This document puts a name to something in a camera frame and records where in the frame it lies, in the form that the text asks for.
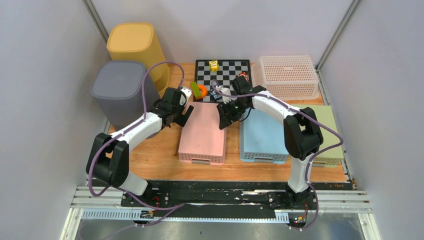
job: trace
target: gray bin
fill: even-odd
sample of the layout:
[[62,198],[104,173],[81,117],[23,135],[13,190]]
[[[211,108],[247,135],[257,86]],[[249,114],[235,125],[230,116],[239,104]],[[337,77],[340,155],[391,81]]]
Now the gray bin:
[[[142,77],[146,71],[141,62],[123,60],[109,61],[98,70],[90,92],[115,131],[143,115]],[[160,99],[150,76],[144,91],[147,108]]]

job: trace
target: wooden tabletop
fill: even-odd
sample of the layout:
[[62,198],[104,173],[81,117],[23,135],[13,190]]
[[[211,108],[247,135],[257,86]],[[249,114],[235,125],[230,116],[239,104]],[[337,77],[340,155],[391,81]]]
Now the wooden tabletop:
[[[182,63],[185,71],[183,86],[190,87],[195,77],[195,63]],[[181,80],[181,70],[170,67],[169,87],[176,88]],[[314,100],[287,101],[290,104],[322,105],[321,95]],[[290,176],[290,158],[285,164],[243,162],[239,156],[238,122],[227,128],[225,164],[222,166],[182,163],[178,160],[178,145],[182,128],[173,123],[155,137],[144,140],[130,154],[131,172],[150,180],[215,180],[215,181],[260,181],[287,182]],[[342,166],[313,167],[313,182],[345,182]]]

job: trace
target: pink box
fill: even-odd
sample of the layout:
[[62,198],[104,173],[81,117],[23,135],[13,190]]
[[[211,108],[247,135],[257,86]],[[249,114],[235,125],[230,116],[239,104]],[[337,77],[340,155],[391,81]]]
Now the pink box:
[[182,128],[178,158],[182,163],[223,165],[226,129],[220,130],[217,104],[189,102],[194,107]]

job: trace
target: yellow toy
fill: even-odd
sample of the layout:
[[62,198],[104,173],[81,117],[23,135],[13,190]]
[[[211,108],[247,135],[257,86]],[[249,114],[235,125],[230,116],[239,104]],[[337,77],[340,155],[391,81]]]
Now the yellow toy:
[[218,64],[218,60],[209,61],[209,68],[212,72],[216,72],[220,69],[220,65]]

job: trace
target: orange ring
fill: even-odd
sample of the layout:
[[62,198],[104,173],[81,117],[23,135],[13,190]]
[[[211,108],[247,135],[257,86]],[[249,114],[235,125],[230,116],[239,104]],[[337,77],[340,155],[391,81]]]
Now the orange ring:
[[201,91],[201,95],[199,98],[196,97],[196,99],[202,99],[204,97],[206,97],[208,95],[208,90],[206,89],[205,86],[203,86],[202,84],[198,84],[197,85],[199,90]]

